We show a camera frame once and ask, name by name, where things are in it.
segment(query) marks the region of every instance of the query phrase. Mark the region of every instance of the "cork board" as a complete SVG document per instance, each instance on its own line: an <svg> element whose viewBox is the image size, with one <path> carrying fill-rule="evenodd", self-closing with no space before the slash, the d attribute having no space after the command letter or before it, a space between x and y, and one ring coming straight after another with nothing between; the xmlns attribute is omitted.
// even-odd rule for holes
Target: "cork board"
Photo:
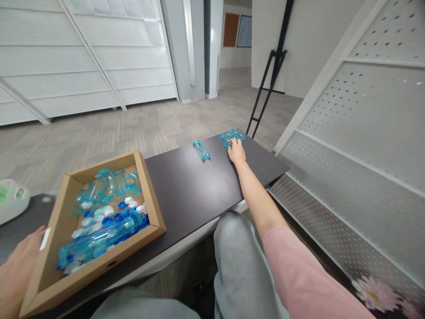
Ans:
<svg viewBox="0 0 425 319"><path fill-rule="evenodd" d="M239 15L233 13L226 13L224 20L224 47L235 47L236 36L238 34Z"/></svg>

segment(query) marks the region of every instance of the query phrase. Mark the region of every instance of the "dark table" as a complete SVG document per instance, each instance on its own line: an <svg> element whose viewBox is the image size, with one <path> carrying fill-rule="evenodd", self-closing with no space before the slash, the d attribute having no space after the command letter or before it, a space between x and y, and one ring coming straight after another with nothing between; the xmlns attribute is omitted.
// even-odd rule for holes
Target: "dark table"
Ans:
<svg viewBox="0 0 425 319"><path fill-rule="evenodd" d="M200 159L198 150L191 144L146 159L167 232L56 308L41 314L43 318L59 317L101 294L127 274L243 200L235 166L228 157L223 141L219 140L219 135L201 142L211 154L211 159L205 162ZM247 137L242 144L247 162L263 186L273 184L289 170L288 166L251 138ZM34 209L30 203L27 211L20 217L0 226L0 234L4 230L14 230L20 234L15 236L14 240L23 239L33 228L35 230L45 224L51 214L51 208L37 214L33 212ZM19 225L24 220L24 223L32 223L34 226L30 227L31 229L20 229ZM9 241L8 248L2 249L10 253L17 242Z"/></svg>

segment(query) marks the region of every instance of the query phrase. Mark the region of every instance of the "hand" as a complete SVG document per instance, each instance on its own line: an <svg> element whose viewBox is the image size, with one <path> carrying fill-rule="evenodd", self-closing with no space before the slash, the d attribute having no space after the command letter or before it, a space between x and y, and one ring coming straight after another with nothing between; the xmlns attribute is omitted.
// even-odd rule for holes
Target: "hand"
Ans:
<svg viewBox="0 0 425 319"><path fill-rule="evenodd" d="M0 266L0 318L18 318L45 229L41 226L29 234Z"/></svg>
<svg viewBox="0 0 425 319"><path fill-rule="evenodd" d="M241 163L246 163L245 150L242 147L242 141L231 139L229 142L232 143L232 146L227 148L229 153L230 160L235 164L239 165Z"/></svg>

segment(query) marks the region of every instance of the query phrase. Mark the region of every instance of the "metal stand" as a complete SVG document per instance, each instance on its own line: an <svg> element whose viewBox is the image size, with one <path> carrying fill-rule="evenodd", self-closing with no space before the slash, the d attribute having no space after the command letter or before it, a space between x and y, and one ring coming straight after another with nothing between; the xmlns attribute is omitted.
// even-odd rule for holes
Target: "metal stand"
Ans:
<svg viewBox="0 0 425 319"><path fill-rule="evenodd" d="M278 78L280 68L282 67L283 60L285 60L286 53L288 52L287 50L282 51L282 49L283 49L283 43L285 42L286 31L288 30L289 18L291 16L293 4L294 4L294 0L287 0L286 2L285 13L283 15L283 21L282 21L282 28L280 30L278 48L276 51L275 50L270 51L269 59L267 61L267 66L266 66L266 69L264 70L263 79L258 89L257 100L255 101L254 109L252 110L251 118L249 119L249 124L248 124L247 132L246 132L246 134L248 135L248 131L252 121L256 121L257 125L255 126L254 133L252 134L252 138L254 138L255 133L257 133L258 125L260 124L261 118L263 117L264 110L266 109L270 94L273 92L274 84L276 82L276 79ZM274 66L273 66L273 73L271 75L271 80L270 80L270 87L268 89L265 89L263 88L263 86L267 77L267 73L270 68L271 59L273 57L274 57ZM267 90L268 93L267 93L266 100L264 101L263 109L261 110L260 116L258 118L255 118L254 114L255 114L255 110L257 109L258 100L260 99L262 90Z"/></svg>

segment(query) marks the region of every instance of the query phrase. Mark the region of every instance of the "gray pants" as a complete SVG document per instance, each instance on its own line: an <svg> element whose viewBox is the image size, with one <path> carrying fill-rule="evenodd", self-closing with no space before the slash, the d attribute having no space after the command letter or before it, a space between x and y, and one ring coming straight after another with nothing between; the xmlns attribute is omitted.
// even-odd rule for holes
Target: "gray pants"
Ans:
<svg viewBox="0 0 425 319"><path fill-rule="evenodd" d="M225 213L214 232L218 273L214 279L215 318L289 318L274 289L273 277L251 223ZM158 299L137 288L110 295L93 319L199 318L177 300Z"/></svg>

